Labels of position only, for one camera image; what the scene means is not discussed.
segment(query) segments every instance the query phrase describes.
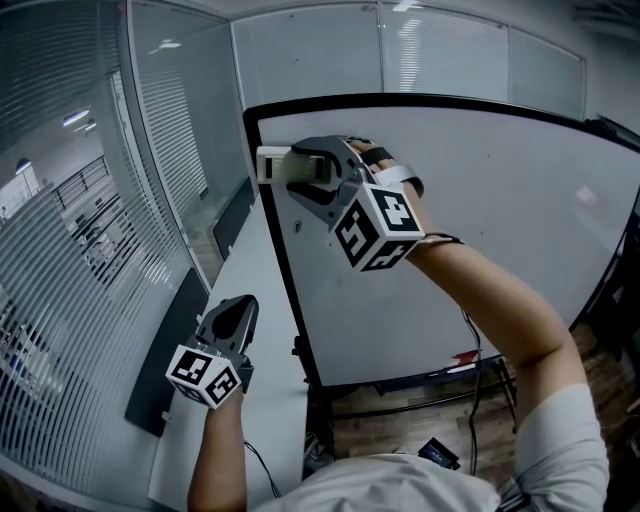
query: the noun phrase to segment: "white shirt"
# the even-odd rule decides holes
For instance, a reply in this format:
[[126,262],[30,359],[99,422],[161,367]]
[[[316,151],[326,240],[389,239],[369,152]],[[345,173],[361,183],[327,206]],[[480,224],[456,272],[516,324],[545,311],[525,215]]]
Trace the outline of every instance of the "white shirt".
[[412,455],[338,461],[259,512],[494,512],[518,493],[524,509],[600,511],[609,482],[607,452],[586,384],[566,387],[538,405],[516,436],[514,484],[500,496],[490,483]]

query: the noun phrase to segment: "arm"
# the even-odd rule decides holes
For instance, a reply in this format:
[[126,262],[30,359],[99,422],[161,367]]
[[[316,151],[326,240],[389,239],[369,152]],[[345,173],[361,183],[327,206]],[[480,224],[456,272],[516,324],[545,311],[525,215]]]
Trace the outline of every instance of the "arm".
[[236,390],[217,410],[209,410],[202,444],[189,488],[192,512],[247,510],[244,437],[241,410],[244,395]]
[[[372,147],[352,143],[358,152]],[[397,165],[382,160],[375,173]],[[423,229],[438,231],[413,186],[405,193]],[[555,310],[519,279],[470,247],[418,246],[407,257],[462,307],[516,369],[518,422],[545,398],[571,384],[586,382],[578,349]]]

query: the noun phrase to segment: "wooden floor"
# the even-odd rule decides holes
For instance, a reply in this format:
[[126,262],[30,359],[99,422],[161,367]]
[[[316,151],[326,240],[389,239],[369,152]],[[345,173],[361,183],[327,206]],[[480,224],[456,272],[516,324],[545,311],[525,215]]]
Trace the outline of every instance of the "wooden floor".
[[[629,451],[629,440],[640,430],[639,418],[625,412],[635,400],[632,374],[604,350],[590,355],[595,339],[587,326],[578,326],[574,338],[583,358],[614,476]],[[488,376],[483,384],[492,379],[497,381],[497,377]],[[391,392],[383,397],[372,387],[363,386],[334,400],[333,413],[402,407],[460,394],[473,390],[474,386],[475,378],[472,377],[438,386]],[[468,472],[471,452],[468,417],[472,405],[473,399],[468,398],[388,416],[336,421],[336,458],[389,453],[398,447],[417,453],[435,437],[460,457],[462,467],[459,471]],[[500,486],[511,476],[515,447],[514,422],[500,388],[483,394],[474,425],[478,439],[477,476]]]

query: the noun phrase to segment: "black whiteboard frame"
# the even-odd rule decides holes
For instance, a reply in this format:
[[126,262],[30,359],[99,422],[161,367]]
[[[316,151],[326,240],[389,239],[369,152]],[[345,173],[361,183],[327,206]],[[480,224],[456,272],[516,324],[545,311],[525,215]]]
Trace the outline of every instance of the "black whiteboard frame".
[[[243,114],[244,127],[247,134],[247,142],[249,144],[249,150],[251,152],[251,160],[253,161],[254,173],[256,170],[256,151],[259,146],[262,145],[262,139],[260,137],[260,129],[258,123],[264,119],[273,117],[282,117],[292,114],[304,114],[309,112],[320,112],[324,110],[342,110],[349,108],[373,108],[373,107],[430,107],[430,108],[450,108],[460,110],[473,110],[480,112],[491,112],[495,114],[505,114],[516,117],[523,117],[527,119],[533,119],[536,121],[543,121],[559,126],[564,126],[584,132],[601,139],[605,139],[619,146],[623,146],[640,154],[640,148],[631,144],[625,140],[616,137],[614,134],[601,132],[595,129],[593,126],[587,125],[582,121],[564,117],[551,112],[543,110],[536,110],[533,108],[522,107],[518,105],[512,105],[509,103],[500,103],[496,101],[480,100],[474,98],[465,98],[460,96],[441,96],[435,94],[407,94],[407,93],[367,93],[367,94],[345,94],[336,96],[320,96],[315,98],[305,98],[298,100],[283,101],[279,103],[270,103],[266,105],[259,105],[251,107],[245,110]],[[280,231],[280,224],[278,221],[278,213],[275,206],[273,192],[271,191],[271,185],[259,185],[260,195],[262,196],[262,203],[264,206],[265,216],[267,218],[267,224],[271,233],[271,239],[275,249],[276,257],[278,259],[278,265],[284,281],[284,286],[289,297],[293,316],[300,335],[295,340],[295,348],[300,357],[300,362],[303,366],[309,384],[316,392],[324,394],[325,389],[343,386],[324,386],[322,379],[318,372],[318,368],[315,363],[311,344],[309,342],[309,336],[307,333],[306,325],[304,323],[304,316],[302,314],[302,308],[300,301],[298,300],[298,294],[296,291],[295,283],[293,280],[293,274],[291,273],[291,267],[289,265],[289,259],[287,257],[287,251],[284,245],[284,239],[282,232]],[[640,194],[640,187],[636,193],[636,199],[630,207],[629,215],[627,219],[631,218],[635,204],[638,202]],[[624,235],[627,232],[629,220],[627,225],[618,241],[616,251],[612,254],[607,268],[605,269],[602,277],[598,281],[595,289],[591,293],[587,303],[584,305],[577,318],[573,321],[570,330],[573,330],[575,326],[583,318],[585,312],[589,306],[593,303],[594,299],[599,294],[606,276],[611,271],[611,268],[615,262],[616,254],[618,253]],[[490,362],[493,358],[483,359]],[[443,369],[439,372],[429,372],[429,375],[436,374],[436,377],[441,376],[447,369]],[[417,378],[418,375],[411,375],[406,377],[398,377],[391,379],[392,381]],[[352,384],[352,386],[367,385],[367,384],[379,384],[389,381],[373,381],[373,382],[361,382]]]

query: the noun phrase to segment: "white cube with black pattern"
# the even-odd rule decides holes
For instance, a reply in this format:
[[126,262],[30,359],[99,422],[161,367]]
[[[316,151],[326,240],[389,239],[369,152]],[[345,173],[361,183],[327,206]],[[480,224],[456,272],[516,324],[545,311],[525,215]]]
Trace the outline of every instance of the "white cube with black pattern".
[[424,231],[402,188],[365,183],[329,234],[329,245],[344,255],[354,270],[393,268]]
[[184,396],[212,409],[241,385],[231,361],[184,345],[178,345],[165,377]]

